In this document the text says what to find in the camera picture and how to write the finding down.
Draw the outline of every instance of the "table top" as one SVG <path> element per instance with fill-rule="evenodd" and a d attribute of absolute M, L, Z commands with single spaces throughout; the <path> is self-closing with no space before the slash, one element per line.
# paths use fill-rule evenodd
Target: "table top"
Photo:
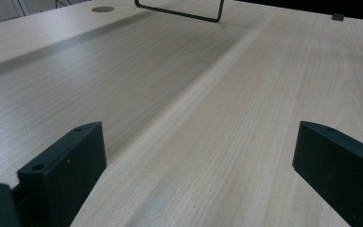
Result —
<path fill-rule="evenodd" d="M 72 226 L 347 226 L 291 165 L 302 120 L 363 142 L 362 20 L 95 0 L 0 23 L 0 183 L 103 123 L 108 167 Z"/>

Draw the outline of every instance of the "small black square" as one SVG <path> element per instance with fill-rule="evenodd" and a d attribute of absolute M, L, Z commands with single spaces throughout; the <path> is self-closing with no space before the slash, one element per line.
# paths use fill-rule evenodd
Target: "small black square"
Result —
<path fill-rule="evenodd" d="M 334 21 L 343 21 L 344 20 L 344 14 L 334 13 L 333 16 L 332 16 L 332 20 L 334 20 Z"/>

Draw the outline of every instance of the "desk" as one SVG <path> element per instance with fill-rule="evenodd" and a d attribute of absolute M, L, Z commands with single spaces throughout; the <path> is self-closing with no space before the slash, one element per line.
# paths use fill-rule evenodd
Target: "desk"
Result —
<path fill-rule="evenodd" d="M 96 0 L 0 23 L 0 182 L 103 123 L 108 168 L 73 226 L 347 226 L 291 166 L 301 120 L 363 142 L 363 21 Z"/>

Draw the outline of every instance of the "round hole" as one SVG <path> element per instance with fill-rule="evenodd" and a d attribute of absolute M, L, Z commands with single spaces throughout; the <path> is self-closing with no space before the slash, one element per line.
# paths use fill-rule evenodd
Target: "round hole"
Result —
<path fill-rule="evenodd" d="M 33 171 L 40 171 L 41 169 L 43 169 L 44 168 L 44 166 L 43 165 L 36 165 L 36 166 L 34 166 L 34 167 L 32 167 L 32 170 Z"/>
<path fill-rule="evenodd" d="M 93 12 L 109 12 L 109 11 L 114 11 L 114 8 L 113 7 L 97 7 L 97 8 L 91 9 L 91 11 L 93 11 Z"/>

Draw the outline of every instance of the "black wire frame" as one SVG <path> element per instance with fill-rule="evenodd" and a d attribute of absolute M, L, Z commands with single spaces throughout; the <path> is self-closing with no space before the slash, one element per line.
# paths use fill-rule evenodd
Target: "black wire frame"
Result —
<path fill-rule="evenodd" d="M 164 13 L 170 13 L 170 14 L 174 14 L 174 15 L 178 15 L 178 16 L 189 17 L 189 18 L 193 18 L 193 19 L 197 19 L 197 20 L 201 20 L 201 21 L 218 23 L 220 21 L 220 17 L 222 17 L 222 10 L 223 10 L 223 2 L 224 1 L 225 0 L 220 0 L 220 5 L 219 5 L 219 11 L 217 13 L 217 18 L 203 17 L 203 16 L 197 16 L 197 15 L 194 15 L 194 14 L 189 14 L 189 13 L 184 13 L 184 12 L 179 12 L 179 11 L 174 11 L 174 10 L 169 10 L 169 9 L 149 7 L 149 6 L 142 5 L 140 3 L 140 0 L 134 0 L 134 3 L 135 3 L 136 7 L 142 8 L 142 9 L 149 9 L 149 10 L 154 10 L 154 11 L 159 11 L 159 12 L 164 12 Z"/>
<path fill-rule="evenodd" d="M 58 2 L 61 3 L 64 7 L 67 7 L 66 4 L 62 3 L 60 0 L 55 0 L 55 9 L 58 8 Z"/>

